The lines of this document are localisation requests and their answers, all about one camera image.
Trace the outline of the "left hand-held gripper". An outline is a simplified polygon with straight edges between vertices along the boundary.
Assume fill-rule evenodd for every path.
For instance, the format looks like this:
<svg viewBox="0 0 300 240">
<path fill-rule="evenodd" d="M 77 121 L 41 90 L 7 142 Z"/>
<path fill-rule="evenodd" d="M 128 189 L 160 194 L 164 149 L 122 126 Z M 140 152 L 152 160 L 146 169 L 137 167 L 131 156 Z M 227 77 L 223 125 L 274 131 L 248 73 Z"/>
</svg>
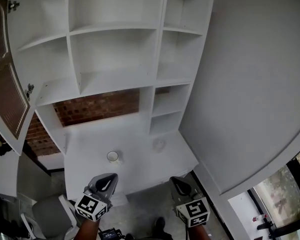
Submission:
<svg viewBox="0 0 300 240">
<path fill-rule="evenodd" d="M 112 207 L 111 197 L 118 180 L 116 173 L 104 173 L 93 177 L 76 200 L 76 212 L 93 222 L 98 221 Z"/>
</svg>

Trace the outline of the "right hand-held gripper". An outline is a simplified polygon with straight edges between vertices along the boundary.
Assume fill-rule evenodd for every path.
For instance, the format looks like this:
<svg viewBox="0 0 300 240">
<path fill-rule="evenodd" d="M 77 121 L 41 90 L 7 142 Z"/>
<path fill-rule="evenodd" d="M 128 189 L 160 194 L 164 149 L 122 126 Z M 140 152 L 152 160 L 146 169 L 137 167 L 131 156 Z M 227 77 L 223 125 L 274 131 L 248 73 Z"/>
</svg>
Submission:
<svg viewBox="0 0 300 240">
<path fill-rule="evenodd" d="M 173 210 L 186 227 L 203 225 L 209 220 L 211 210 L 207 198 L 194 182 L 184 177 L 172 176 L 169 187 L 174 202 Z"/>
</svg>

